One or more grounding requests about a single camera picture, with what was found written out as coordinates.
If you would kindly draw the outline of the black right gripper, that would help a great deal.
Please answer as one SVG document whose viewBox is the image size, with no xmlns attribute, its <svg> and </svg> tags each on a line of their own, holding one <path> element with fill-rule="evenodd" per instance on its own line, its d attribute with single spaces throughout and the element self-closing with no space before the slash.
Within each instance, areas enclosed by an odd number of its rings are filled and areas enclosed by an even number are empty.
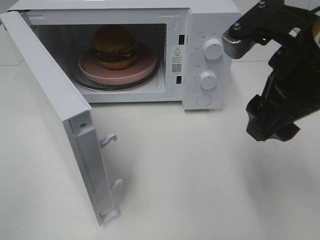
<svg viewBox="0 0 320 240">
<path fill-rule="evenodd" d="M 280 45 L 268 62 L 272 71 L 262 95 L 254 96 L 246 107 L 246 131 L 258 142 L 291 140 L 300 131 L 291 120 L 320 108 L 319 10 L 261 0 L 226 30 L 239 40 Z"/>
</svg>

